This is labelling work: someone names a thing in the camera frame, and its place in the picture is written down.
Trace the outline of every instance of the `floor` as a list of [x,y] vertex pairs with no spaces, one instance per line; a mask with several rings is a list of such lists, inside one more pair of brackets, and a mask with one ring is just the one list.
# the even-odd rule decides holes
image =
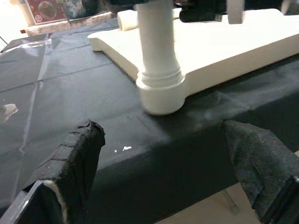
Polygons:
[[221,192],[156,224],[260,224],[238,183],[227,189],[239,208],[234,214]]

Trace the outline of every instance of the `white base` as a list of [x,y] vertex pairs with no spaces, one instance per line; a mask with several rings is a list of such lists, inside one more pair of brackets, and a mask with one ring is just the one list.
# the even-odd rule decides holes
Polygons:
[[[227,16],[222,22],[173,22],[175,52],[185,76],[179,96],[172,93],[180,101],[178,108],[181,98],[299,53],[299,16],[283,16],[274,9],[247,11],[244,23],[238,25],[229,25]],[[138,28],[101,31],[88,37],[94,51],[105,52],[137,80],[143,67]],[[146,96],[141,91],[142,101]]]

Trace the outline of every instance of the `black tablecloth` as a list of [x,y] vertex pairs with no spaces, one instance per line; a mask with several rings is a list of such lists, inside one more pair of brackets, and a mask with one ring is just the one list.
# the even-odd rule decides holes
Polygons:
[[13,41],[0,56],[0,207],[75,125],[104,127],[106,146],[87,206],[91,223],[152,223],[237,182],[223,119],[272,130],[299,147],[299,55],[190,96],[162,117],[142,110],[135,84],[87,35],[99,25]]

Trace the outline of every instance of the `white plastic stand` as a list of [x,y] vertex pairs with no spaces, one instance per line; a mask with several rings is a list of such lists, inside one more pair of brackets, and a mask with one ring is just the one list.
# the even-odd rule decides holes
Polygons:
[[[227,16],[182,23],[172,20],[171,7],[171,0],[137,5],[138,21],[128,17],[132,24],[121,25],[127,31],[88,36],[94,51],[105,52],[136,81],[151,114],[172,113],[189,95],[299,53],[299,16],[258,10],[246,12],[238,25],[229,25]],[[234,15],[232,23],[242,21],[240,10]]]
[[185,77],[174,52],[172,1],[136,6],[144,68],[138,74],[143,107],[151,114],[169,114],[185,101]]

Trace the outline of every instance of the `black plastic sheet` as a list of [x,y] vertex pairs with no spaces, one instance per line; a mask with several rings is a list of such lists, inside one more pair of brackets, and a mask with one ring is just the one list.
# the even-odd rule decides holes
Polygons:
[[69,130],[87,119],[106,133],[87,205],[91,223],[153,223],[237,183],[218,127],[223,119],[272,130],[298,150],[299,56],[154,117],[142,109],[134,82],[89,45],[88,34],[115,27],[112,19],[33,37],[41,42],[33,48],[14,41],[0,56],[0,102],[19,109],[0,126],[3,210]]

